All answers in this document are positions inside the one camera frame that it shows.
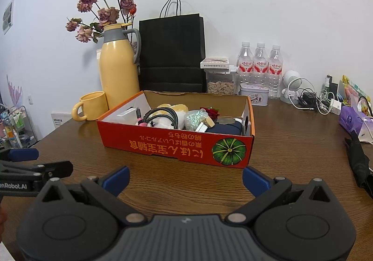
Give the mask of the person left hand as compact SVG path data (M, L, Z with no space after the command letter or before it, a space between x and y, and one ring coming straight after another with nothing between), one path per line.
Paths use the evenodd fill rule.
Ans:
M8 214L3 207L0 207L0 242L3 240L3 234L5 231L5 223L8 219Z

